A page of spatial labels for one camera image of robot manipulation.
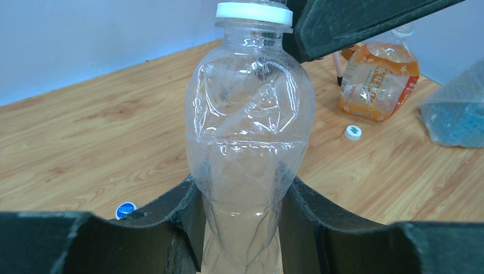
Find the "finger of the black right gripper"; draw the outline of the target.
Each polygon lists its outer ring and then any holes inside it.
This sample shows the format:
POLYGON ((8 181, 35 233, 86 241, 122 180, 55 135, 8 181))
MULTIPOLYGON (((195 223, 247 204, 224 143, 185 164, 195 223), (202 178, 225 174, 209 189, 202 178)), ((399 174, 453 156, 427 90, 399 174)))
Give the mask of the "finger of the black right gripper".
POLYGON ((460 0, 287 1, 293 33, 283 49, 299 63, 311 62, 452 5, 460 0))

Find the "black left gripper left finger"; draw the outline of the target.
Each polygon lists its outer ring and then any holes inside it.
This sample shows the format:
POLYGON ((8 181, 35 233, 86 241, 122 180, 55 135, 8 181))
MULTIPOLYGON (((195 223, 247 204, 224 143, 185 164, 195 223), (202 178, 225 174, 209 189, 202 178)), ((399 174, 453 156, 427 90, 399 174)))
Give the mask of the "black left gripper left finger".
POLYGON ((1 213, 2 273, 195 273, 205 213, 191 177, 120 220, 86 211, 1 213))

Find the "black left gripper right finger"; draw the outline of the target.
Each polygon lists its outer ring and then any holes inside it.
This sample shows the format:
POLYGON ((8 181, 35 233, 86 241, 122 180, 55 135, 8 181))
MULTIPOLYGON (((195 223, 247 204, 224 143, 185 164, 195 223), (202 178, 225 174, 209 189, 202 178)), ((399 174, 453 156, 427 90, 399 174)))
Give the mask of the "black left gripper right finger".
POLYGON ((383 225, 295 178, 279 222, 285 273, 482 273, 483 224, 383 225))

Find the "white blue bottle cap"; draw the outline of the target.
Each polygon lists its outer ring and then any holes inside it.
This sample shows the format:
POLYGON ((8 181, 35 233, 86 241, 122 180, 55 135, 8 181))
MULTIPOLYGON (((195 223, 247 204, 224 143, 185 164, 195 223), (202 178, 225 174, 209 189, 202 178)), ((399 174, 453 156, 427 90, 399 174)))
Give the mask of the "white blue bottle cap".
POLYGON ((125 217, 127 214, 131 213, 132 211, 136 210, 138 207, 133 202, 123 202, 122 204, 118 205, 115 210, 115 218, 116 220, 120 220, 125 217))

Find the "orange label plastic bottle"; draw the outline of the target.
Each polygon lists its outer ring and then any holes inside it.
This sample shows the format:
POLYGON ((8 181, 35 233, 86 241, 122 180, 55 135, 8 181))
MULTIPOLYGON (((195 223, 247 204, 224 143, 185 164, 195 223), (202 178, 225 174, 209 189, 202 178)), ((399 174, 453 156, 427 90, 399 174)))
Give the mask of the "orange label plastic bottle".
POLYGON ((408 43, 413 30, 412 23, 396 27, 352 54, 342 77, 343 113, 380 123, 406 102, 420 77, 408 43))

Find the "clear bottle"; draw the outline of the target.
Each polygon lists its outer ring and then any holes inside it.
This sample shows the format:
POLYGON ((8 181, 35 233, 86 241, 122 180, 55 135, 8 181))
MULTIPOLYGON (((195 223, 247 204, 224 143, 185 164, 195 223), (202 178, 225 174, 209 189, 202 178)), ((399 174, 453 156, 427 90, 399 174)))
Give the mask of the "clear bottle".
POLYGON ((185 93, 186 151, 210 229, 203 273, 279 273, 282 200, 309 143, 314 86, 283 49, 285 1, 224 1, 220 46, 185 93))

